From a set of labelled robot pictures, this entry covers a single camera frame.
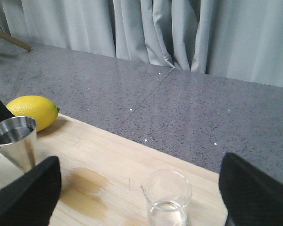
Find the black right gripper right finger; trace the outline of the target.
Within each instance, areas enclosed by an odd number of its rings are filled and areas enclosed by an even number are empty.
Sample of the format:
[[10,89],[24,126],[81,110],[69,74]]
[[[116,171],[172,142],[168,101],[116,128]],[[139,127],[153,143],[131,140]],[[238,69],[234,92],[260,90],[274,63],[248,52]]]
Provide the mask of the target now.
[[224,155],[218,185],[236,226],[283,226],[283,184],[240,156]]

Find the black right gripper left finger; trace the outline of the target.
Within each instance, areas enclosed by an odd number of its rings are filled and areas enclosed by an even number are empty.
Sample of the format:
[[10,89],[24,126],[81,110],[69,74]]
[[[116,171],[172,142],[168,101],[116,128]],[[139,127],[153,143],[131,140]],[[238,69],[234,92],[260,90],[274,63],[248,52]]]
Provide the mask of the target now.
[[0,226],[48,226],[60,193],[59,158],[50,156],[0,189]]

